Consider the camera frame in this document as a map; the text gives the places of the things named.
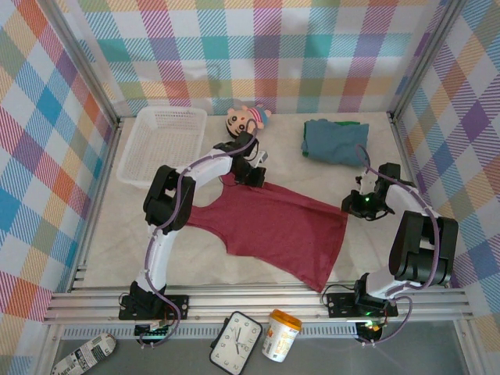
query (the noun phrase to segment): plush doll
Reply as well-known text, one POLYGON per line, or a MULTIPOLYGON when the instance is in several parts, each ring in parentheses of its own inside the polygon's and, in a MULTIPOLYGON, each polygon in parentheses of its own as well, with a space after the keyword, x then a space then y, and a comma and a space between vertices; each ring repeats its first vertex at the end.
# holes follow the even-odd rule
POLYGON ((257 122, 257 128, 263 129, 270 117, 271 111, 264 109, 261 105, 251 108, 243 105, 239 110, 229 108, 227 110, 226 128, 229 135, 236 138, 243 130, 249 133, 253 132, 255 129, 253 121, 248 124, 247 129, 249 119, 254 119, 257 122))

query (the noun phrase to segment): clock face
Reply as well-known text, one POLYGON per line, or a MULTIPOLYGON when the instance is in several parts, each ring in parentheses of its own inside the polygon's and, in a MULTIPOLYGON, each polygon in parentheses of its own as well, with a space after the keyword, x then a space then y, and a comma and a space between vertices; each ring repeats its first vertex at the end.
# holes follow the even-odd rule
POLYGON ((263 328, 259 323, 241 312, 233 312, 219 341, 210 353, 210 361, 228 373, 238 375, 248 361, 262 331, 263 328))

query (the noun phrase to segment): checkered backdrop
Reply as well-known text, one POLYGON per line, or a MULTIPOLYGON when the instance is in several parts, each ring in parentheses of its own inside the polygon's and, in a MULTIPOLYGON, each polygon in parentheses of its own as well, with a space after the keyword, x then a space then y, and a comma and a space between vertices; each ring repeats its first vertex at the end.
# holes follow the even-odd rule
POLYGON ((274 113, 385 111, 443 8, 439 0, 58 3, 122 116, 159 100, 215 114, 241 103, 274 113))
POLYGON ((0 374, 28 372, 112 126, 35 0, 0 0, 0 374))
POLYGON ((420 188, 459 222, 466 289, 500 373, 500 0, 469 0, 400 123, 420 188))

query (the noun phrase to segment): white cloth surface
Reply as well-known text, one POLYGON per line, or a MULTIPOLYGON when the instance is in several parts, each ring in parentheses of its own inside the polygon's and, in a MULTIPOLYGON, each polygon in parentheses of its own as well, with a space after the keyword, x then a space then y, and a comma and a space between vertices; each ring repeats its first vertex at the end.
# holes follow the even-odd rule
MULTIPOLYGON (((367 148, 372 166, 378 168, 386 162, 401 164, 384 112, 273 115, 269 125, 258 135, 260 149, 269 154, 263 164, 267 168, 266 181, 337 207, 352 189, 357 188, 355 177, 361 174, 362 168, 331 165, 302 156, 304 122, 318 119, 368 123, 367 148)), ((215 144, 230 140, 224 120, 225 116, 209 116, 201 155, 215 144)), ((87 258, 85 287, 130 285, 144 266, 148 235, 142 204, 147 190, 116 179, 116 169, 133 124, 134 119, 126 119, 123 125, 87 258)), ((370 177, 372 183, 375 180, 376 177, 370 177)), ((195 204, 208 205, 221 191, 222 184, 212 181, 197 191, 195 204)), ((329 280, 355 280, 387 264, 398 225, 397 218, 392 215, 373 223, 349 216, 344 243, 329 280)), ((297 281, 289 273, 261 260, 226 254, 218 237, 193 227, 185 227, 179 233, 167 267, 169 285, 297 281)))

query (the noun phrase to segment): folded cloth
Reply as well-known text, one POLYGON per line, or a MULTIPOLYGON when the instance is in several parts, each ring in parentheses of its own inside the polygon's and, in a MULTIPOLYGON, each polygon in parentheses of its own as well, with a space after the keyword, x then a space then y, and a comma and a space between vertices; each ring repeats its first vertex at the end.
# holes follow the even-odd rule
POLYGON ((304 123, 302 154, 327 163, 362 166, 355 146, 361 144, 366 147, 367 140, 367 123, 310 120, 304 123))
POLYGON ((222 195, 193 207, 187 225, 214 233, 228 254, 255 256, 322 291, 341 250, 347 213, 268 182, 249 187, 234 185, 234 175, 222 179, 222 195))

